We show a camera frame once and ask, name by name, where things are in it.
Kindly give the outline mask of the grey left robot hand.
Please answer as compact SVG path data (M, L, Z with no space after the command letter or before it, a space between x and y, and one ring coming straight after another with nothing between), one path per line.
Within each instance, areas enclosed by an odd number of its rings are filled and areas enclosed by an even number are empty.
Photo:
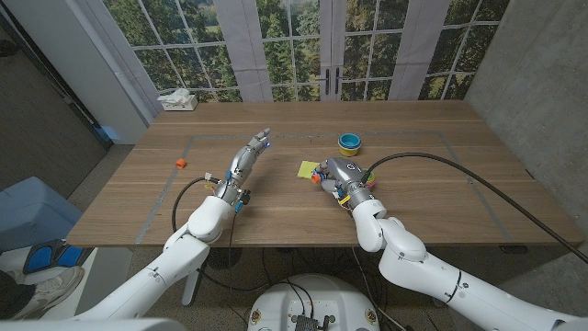
M269 146L269 133L269 128L260 131L237 152L226 171L224 182L217 187L217 198L233 205L240 194L241 186L251 174L256 159Z

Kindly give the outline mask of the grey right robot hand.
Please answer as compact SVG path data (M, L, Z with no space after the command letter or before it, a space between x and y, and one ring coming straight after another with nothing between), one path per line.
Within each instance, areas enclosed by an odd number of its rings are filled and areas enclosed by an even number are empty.
M320 162L311 173L313 183L332 193L338 203L349 210L375 197L362 182L363 169L355 162L343 157L328 158Z

